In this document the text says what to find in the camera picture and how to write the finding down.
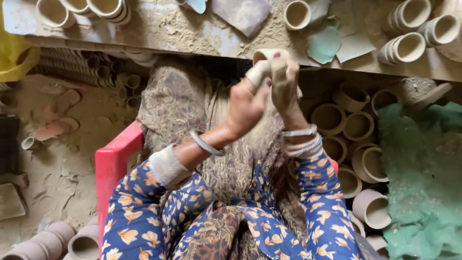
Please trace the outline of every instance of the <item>green cloth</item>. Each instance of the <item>green cloth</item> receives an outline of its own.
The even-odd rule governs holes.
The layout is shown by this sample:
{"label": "green cloth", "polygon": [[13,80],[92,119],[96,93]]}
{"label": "green cloth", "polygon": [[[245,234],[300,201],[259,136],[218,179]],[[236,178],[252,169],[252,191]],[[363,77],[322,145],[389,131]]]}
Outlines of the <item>green cloth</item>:
{"label": "green cloth", "polygon": [[462,154],[437,147],[444,144],[443,133],[461,132],[462,106],[432,105],[417,115],[401,115],[401,105],[390,105],[379,111],[378,122],[390,180],[393,221],[383,231],[390,259],[460,260]]}

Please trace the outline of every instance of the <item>yellow bag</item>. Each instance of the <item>yellow bag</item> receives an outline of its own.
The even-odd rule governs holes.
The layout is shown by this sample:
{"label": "yellow bag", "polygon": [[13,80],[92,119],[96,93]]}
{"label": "yellow bag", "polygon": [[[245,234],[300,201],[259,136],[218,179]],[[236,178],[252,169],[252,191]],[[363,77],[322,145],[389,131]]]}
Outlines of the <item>yellow bag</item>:
{"label": "yellow bag", "polygon": [[5,31],[2,2],[0,0],[0,82],[18,81],[38,63],[40,48],[32,47],[21,35]]}

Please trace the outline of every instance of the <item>bracelet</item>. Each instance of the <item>bracelet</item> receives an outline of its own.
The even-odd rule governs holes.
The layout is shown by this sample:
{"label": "bracelet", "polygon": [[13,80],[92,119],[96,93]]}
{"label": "bracelet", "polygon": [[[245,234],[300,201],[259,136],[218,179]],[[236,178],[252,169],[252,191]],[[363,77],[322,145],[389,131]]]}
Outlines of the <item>bracelet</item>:
{"label": "bracelet", "polygon": [[293,136],[309,136],[317,132],[317,126],[315,124],[310,124],[310,127],[303,130],[297,131],[283,131],[283,137],[293,137]]}
{"label": "bracelet", "polygon": [[200,138],[199,134],[203,134],[204,132],[200,130],[191,130],[189,134],[193,138],[193,140],[200,146],[202,149],[210,153],[211,155],[214,156],[224,156],[225,151],[218,151],[217,149],[213,148],[212,146],[206,144],[202,138]]}

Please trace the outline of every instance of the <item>dusty floor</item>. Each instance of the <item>dusty floor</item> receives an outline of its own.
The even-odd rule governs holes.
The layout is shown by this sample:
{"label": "dusty floor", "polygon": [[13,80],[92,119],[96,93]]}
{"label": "dusty floor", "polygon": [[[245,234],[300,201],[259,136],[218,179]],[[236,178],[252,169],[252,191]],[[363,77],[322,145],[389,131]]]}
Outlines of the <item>dusty floor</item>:
{"label": "dusty floor", "polygon": [[[242,71],[238,74],[244,74],[246,66],[239,66],[238,70]],[[213,71],[209,72],[212,77],[217,77]],[[235,77],[236,74],[229,79],[220,78],[228,85]],[[329,102],[330,94],[343,81],[370,90],[395,87],[401,79],[397,76],[335,69],[304,71],[299,81],[304,93],[300,105],[308,116],[317,104]],[[43,107],[54,95],[42,93],[38,89],[43,91],[44,87],[48,90],[57,88],[52,81],[38,75],[26,76],[20,83],[20,90],[15,92],[18,105],[12,111],[21,121],[18,142],[45,123],[42,119]],[[411,80],[403,88],[403,99],[413,101],[434,86],[432,80]],[[106,89],[90,87],[79,91],[82,100],[66,116],[79,120],[80,129],[73,134],[44,142],[44,147],[36,152],[20,152],[20,171],[27,173],[30,179],[29,188],[21,190],[29,214],[0,221],[0,254],[8,251],[11,245],[34,235],[42,220],[67,220],[77,228],[96,215],[95,151],[125,129],[135,119],[137,112],[119,104]],[[62,176],[69,173],[77,175],[78,181]]]}
{"label": "dusty floor", "polygon": [[[43,107],[54,95],[37,89],[59,89],[39,75],[26,76],[20,85],[14,93],[18,105],[12,111],[21,122],[18,142],[45,123]],[[79,91],[82,100],[67,111],[66,117],[77,119],[80,129],[45,141],[37,151],[20,151],[20,171],[27,173],[30,180],[29,188],[21,189],[29,213],[0,221],[0,254],[34,235],[42,220],[67,220],[77,228],[96,215],[95,151],[125,129],[137,111],[118,105],[106,89],[90,87]],[[77,182],[62,177],[66,173],[77,175]]]}

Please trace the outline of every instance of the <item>woman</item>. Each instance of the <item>woman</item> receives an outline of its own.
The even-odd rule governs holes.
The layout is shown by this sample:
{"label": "woman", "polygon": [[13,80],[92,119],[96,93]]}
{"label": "woman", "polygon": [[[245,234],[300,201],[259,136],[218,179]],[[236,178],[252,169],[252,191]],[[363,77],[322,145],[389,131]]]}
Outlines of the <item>woman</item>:
{"label": "woman", "polygon": [[[266,79],[257,90],[244,78],[231,89],[226,120],[200,135],[205,145],[200,140],[170,145],[120,181],[109,201],[102,259],[362,259],[336,163],[297,104],[298,65],[275,56],[271,67],[272,99],[285,128],[282,148],[294,159],[301,187],[306,244],[283,224],[262,162],[254,166],[246,198],[233,197],[227,205],[195,171],[211,156],[205,148],[222,150],[262,118],[272,83]],[[173,192],[162,206],[160,198],[167,190]],[[240,255],[246,230],[255,255]]]}

